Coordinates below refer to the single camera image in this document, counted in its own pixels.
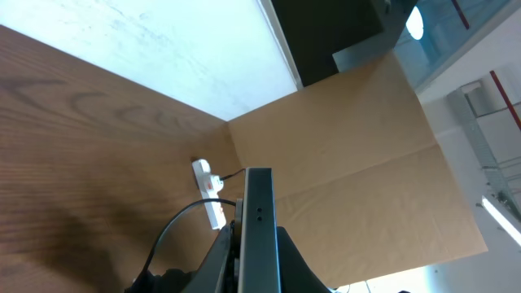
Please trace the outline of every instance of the ceiling light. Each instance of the ceiling light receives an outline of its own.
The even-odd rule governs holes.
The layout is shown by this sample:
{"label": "ceiling light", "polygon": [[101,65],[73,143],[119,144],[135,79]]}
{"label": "ceiling light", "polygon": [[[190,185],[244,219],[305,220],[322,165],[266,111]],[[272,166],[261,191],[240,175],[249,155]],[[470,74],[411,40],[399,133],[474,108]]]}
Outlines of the ceiling light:
{"label": "ceiling light", "polygon": [[506,208],[502,207],[494,198],[481,199],[483,207],[499,223],[499,225],[521,246],[521,223],[512,216]]}
{"label": "ceiling light", "polygon": [[405,27],[409,31],[410,36],[415,40],[419,40],[423,37],[423,19],[418,7],[413,8],[413,11],[405,23]]}

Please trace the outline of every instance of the wood grain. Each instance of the wood grain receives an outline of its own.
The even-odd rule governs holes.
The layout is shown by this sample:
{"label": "wood grain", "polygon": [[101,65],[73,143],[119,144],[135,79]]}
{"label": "wood grain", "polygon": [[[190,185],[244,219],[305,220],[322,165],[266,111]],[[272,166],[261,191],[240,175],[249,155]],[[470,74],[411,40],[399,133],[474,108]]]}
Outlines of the wood grain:
{"label": "wood grain", "polygon": [[23,0],[0,11],[8,28],[230,120],[296,91],[258,5]]}
{"label": "wood grain", "polygon": [[[199,198],[197,157],[240,168],[224,121],[0,27],[0,291],[121,291]],[[194,211],[155,273],[197,268],[214,237]]]}

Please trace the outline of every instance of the white power strip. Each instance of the white power strip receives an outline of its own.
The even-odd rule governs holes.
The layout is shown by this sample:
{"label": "white power strip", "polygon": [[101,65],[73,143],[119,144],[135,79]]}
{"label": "white power strip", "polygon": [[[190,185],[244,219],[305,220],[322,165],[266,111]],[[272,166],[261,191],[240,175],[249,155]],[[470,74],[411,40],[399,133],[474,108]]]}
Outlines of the white power strip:
{"label": "white power strip", "polygon": [[[192,162],[192,168],[203,199],[218,199],[217,192],[222,190],[224,182],[219,176],[212,175],[208,161],[204,159],[196,160]],[[226,225],[225,213],[222,210],[221,203],[205,203],[204,206],[212,229],[220,230]]]}

